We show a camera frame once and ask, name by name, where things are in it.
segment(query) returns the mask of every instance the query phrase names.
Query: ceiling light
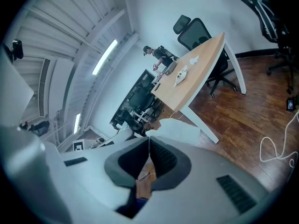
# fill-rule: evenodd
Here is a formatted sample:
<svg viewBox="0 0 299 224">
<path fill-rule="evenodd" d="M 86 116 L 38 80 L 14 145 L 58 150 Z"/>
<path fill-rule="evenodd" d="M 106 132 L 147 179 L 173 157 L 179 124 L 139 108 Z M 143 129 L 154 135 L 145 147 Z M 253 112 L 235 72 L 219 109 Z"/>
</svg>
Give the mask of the ceiling light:
<svg viewBox="0 0 299 224">
<path fill-rule="evenodd" d="M 104 52 L 104 54 L 102 55 L 101 59 L 99 60 L 98 64 L 96 65 L 96 67 L 93 70 L 93 75 L 96 75 L 101 66 L 103 65 L 104 61 L 107 59 L 107 57 L 109 56 L 109 54 L 111 53 L 111 51 L 113 50 L 113 48 L 117 45 L 117 40 L 114 40 L 110 46 L 107 48 L 107 50 Z"/>
<path fill-rule="evenodd" d="M 81 114 L 77 114 L 77 116 L 76 116 L 75 127 L 74 127 L 74 134 L 78 131 L 78 125 L 79 125 L 80 115 Z"/>
</svg>

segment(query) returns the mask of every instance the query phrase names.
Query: white wall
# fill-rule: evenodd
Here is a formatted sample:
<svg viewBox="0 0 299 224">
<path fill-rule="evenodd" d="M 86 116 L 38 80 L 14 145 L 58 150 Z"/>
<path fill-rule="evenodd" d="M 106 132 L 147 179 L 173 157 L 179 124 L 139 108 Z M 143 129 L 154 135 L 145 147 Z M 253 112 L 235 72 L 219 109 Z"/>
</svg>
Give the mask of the white wall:
<svg viewBox="0 0 299 224">
<path fill-rule="evenodd" d="M 124 56 L 105 84 L 88 125 L 107 137 L 113 137 L 116 130 L 109 124 L 122 101 L 145 69 L 153 72 L 154 57 L 144 57 L 142 49 L 134 45 Z"/>
<path fill-rule="evenodd" d="M 240 0 L 131 0 L 134 27 L 144 44 L 164 45 L 178 56 L 186 49 L 172 28 L 180 15 L 200 18 L 212 36 L 224 31 L 235 53 L 276 48 L 261 33 L 256 14 Z"/>
</svg>

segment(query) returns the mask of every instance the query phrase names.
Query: black office chair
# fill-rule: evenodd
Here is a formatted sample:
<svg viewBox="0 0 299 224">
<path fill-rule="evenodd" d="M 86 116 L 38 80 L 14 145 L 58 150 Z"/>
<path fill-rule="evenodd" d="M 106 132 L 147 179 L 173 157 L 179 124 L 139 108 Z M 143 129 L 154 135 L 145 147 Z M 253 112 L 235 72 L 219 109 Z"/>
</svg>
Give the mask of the black office chair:
<svg viewBox="0 0 299 224">
<path fill-rule="evenodd" d="M 208 39 L 212 38 L 201 19 L 195 18 L 192 22 L 190 21 L 191 19 L 189 17 L 181 15 L 173 27 L 173 31 L 176 34 L 179 34 L 178 42 L 185 46 L 188 50 L 192 50 Z M 227 68 L 228 56 L 223 50 L 214 69 L 212 70 L 212 73 L 209 76 L 209 79 L 206 81 L 206 85 L 208 86 L 209 82 L 215 81 L 210 92 L 210 96 L 212 98 L 214 97 L 214 91 L 221 80 L 231 85 L 235 91 L 237 90 L 236 85 L 225 78 L 226 75 L 234 71 L 234 69 L 226 71 Z"/>
<path fill-rule="evenodd" d="M 275 58 L 283 58 L 284 60 L 279 64 L 270 66 L 267 75 L 271 75 L 271 71 L 276 68 L 288 66 L 291 73 L 291 84 L 287 92 L 292 94 L 294 88 L 294 68 L 296 68 L 296 54 L 291 48 L 291 36 L 283 21 L 272 11 L 271 2 L 269 0 L 249 0 L 249 2 L 252 4 L 250 8 L 253 7 L 252 9 L 255 9 L 255 13 L 260 20 L 262 35 L 268 41 L 278 44 L 279 52 L 275 54 Z"/>
</svg>

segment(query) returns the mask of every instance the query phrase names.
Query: security camera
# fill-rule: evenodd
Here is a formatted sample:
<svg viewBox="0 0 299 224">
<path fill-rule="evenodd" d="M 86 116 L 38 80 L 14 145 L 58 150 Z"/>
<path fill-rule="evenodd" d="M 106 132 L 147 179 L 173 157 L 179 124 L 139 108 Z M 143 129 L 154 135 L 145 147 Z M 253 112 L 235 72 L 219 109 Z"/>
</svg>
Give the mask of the security camera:
<svg viewBox="0 0 299 224">
<path fill-rule="evenodd" d="M 11 50 L 5 44 L 3 44 L 3 46 L 11 62 L 13 62 L 13 60 L 15 61 L 16 59 L 23 58 L 23 47 L 22 42 L 20 40 L 15 39 L 13 41 L 13 47 Z"/>
</svg>

